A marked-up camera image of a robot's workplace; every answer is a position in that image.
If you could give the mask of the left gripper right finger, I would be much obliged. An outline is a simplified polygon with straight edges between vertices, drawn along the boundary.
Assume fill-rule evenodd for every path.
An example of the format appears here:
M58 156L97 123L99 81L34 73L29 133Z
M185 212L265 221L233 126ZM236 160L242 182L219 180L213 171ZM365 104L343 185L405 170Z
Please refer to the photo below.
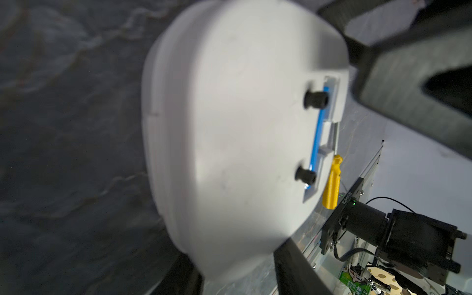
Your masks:
M291 238L274 251L274 263L280 295L332 295Z

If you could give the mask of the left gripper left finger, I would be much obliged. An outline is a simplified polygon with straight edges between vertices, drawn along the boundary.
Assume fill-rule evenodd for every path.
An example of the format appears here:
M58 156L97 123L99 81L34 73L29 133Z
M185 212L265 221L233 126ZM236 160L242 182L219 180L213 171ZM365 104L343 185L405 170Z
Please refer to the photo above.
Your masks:
M180 254L150 295L201 295L204 278L189 256Z

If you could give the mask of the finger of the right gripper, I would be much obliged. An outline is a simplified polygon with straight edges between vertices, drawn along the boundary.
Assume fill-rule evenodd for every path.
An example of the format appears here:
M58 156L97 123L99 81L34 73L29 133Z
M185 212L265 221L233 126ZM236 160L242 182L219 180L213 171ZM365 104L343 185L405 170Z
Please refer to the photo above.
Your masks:
M470 159L472 116L440 100L472 103L472 24L412 27L372 45L352 86L363 106Z
M420 38L420 33L428 31L425 22L411 30L417 8L409 1L333 1L320 8L318 15L333 28L343 32L346 25L354 18L371 11L377 16L374 30L386 32L387 29L396 36L378 40L371 47L345 35L335 35L319 43L320 57L329 66L427 66L428 39Z

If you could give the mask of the yellow handled screwdriver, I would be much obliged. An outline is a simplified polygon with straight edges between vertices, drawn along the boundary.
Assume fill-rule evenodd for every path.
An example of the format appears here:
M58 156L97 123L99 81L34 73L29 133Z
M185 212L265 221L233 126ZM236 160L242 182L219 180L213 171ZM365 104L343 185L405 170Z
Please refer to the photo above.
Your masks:
M323 206L328 210L334 210L338 206L339 188L340 188L340 181L341 181L340 165L343 162L343 158L338 153L339 134L340 134L340 125L337 122L334 124L334 131L333 131L334 157L331 164L331 171L329 174L329 179L326 184L326 187L323 193L323 199L322 199Z

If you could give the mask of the blue battery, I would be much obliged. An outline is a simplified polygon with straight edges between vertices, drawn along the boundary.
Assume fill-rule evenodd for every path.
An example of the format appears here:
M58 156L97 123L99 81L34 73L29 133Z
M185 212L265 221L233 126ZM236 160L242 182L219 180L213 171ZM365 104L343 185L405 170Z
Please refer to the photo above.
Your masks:
M309 164L309 170L315 172L316 174L318 174L318 152L323 134L323 123L326 117L325 108L329 104L329 91L329 86L323 86L323 90L319 92L312 92L311 90L308 90L304 97L305 108L315 108L319 110Z

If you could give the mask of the white square alarm clock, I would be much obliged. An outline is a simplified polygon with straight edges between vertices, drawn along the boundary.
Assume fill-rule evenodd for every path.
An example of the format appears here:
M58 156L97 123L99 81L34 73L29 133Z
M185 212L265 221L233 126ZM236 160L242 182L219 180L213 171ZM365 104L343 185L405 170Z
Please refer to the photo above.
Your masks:
M200 1L149 51L141 85L143 141L159 215L179 251L211 281L264 262L312 214L325 190L349 89L321 41L341 35L292 1ZM308 90L329 86L319 110Z

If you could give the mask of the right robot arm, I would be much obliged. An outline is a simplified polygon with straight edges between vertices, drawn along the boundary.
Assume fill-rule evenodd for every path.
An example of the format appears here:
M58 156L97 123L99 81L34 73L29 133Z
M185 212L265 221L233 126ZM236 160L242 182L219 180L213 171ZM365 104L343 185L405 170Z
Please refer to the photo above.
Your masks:
M472 156L472 4L431 1L406 31L373 45L346 38L358 74L357 102L460 155ZM346 230L376 246L399 270L443 286L472 290L472 238L456 226L418 213L381 213L354 199L338 202L340 162L333 162L323 205L321 249Z

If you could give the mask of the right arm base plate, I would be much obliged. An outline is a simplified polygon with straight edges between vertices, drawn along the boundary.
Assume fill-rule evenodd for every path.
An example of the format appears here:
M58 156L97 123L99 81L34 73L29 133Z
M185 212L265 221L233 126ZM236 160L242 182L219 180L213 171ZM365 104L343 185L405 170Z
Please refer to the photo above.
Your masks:
M350 190L346 193L340 204L336 207L331 216L326 220L322 227L320 248L321 254L327 254L331 245L338 240L339 231L345 227L345 221L349 215L349 211L354 203L359 200L365 179L359 177Z

